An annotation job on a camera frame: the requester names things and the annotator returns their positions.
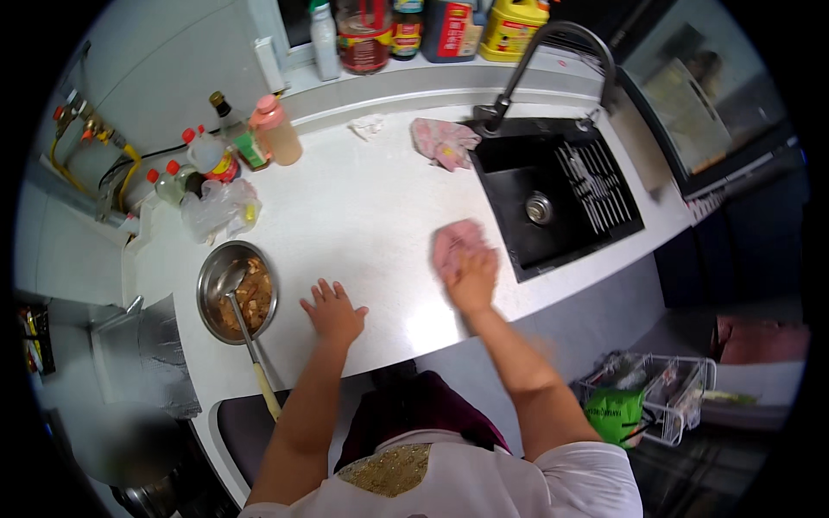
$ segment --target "cooked food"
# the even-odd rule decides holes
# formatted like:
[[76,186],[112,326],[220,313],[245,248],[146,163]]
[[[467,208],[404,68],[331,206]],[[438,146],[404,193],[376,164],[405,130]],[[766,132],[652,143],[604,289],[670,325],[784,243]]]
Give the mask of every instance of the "cooked food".
[[[252,258],[247,259],[247,262],[248,270],[236,289],[236,302],[239,303],[239,309],[242,310],[242,318],[245,319],[248,332],[254,333],[262,325],[265,317],[268,316],[273,289],[270,285],[270,276],[264,264],[262,264],[262,260]],[[219,300],[219,312],[221,313],[221,319],[225,321],[230,329],[242,330],[236,320],[236,315],[233,313],[230,299],[222,297]]]

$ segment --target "sink drain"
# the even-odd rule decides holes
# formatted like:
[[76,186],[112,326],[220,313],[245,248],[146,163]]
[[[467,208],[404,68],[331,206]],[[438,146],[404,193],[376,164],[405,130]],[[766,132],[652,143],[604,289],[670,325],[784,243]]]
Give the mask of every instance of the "sink drain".
[[546,225],[553,219],[553,206],[550,204],[550,200],[538,191],[533,191],[530,197],[526,199],[524,209],[527,217],[538,225]]

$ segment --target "yellow gas hose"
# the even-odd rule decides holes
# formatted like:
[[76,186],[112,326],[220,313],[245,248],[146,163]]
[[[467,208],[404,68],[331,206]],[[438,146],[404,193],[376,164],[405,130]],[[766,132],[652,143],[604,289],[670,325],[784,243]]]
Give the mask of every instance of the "yellow gas hose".
[[130,158],[133,159],[134,164],[131,168],[129,168],[129,172],[127,176],[124,178],[124,184],[121,186],[121,190],[118,191],[118,207],[123,212],[124,211],[124,193],[127,191],[127,184],[129,184],[129,178],[132,177],[133,173],[138,170],[138,167],[141,165],[141,155],[135,152],[132,146],[126,144],[124,146],[124,152],[129,155]]
[[75,186],[75,189],[77,189],[78,191],[83,192],[87,196],[91,196],[91,194],[86,189],[84,189],[84,186],[82,186],[80,184],[80,182],[78,182],[75,179],[75,177],[72,176],[72,173],[69,172],[69,169],[63,167],[60,162],[55,160],[55,148],[56,147],[57,147],[57,138],[52,141],[51,148],[49,148],[49,162],[51,162],[51,165],[55,169],[57,169],[58,172],[60,172],[64,176],[64,178],[66,178],[66,180],[69,180],[69,183],[71,183],[73,186]]

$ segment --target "kitchen counter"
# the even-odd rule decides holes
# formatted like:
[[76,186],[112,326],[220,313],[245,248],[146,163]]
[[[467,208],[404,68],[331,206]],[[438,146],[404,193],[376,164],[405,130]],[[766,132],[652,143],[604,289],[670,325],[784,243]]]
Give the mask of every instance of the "kitchen counter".
[[[275,390],[293,387],[314,345],[298,304],[317,279],[338,280],[355,306],[371,312],[349,351],[343,376],[408,360],[468,337],[431,267],[435,230],[464,218],[482,224],[500,260],[495,305],[516,320],[625,268],[688,227],[693,218],[673,185],[644,191],[606,117],[597,126],[621,168],[645,230],[547,274],[517,283],[495,216],[475,171],[432,167],[412,147],[416,117],[460,120],[469,106],[389,114],[369,143],[343,125],[303,135],[304,154],[290,167],[247,172],[263,208],[256,227],[238,239],[261,248],[276,269],[279,305],[259,339]],[[578,118],[584,107],[516,104],[509,117]],[[196,277],[213,247],[193,244],[177,210],[152,208],[151,239],[124,255],[125,299],[151,304],[174,295],[182,347],[203,409],[193,419],[207,456],[241,504],[250,489],[230,460],[216,426],[224,399],[259,393],[244,346],[227,346],[204,327],[196,310]]]

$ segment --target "white tissue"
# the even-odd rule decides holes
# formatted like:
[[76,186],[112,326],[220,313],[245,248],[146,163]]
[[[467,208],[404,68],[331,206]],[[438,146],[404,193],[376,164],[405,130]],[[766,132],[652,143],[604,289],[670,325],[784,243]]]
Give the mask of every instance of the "white tissue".
[[383,129],[383,116],[377,114],[366,115],[365,117],[352,120],[347,126],[357,134],[357,137],[368,142],[377,132]]

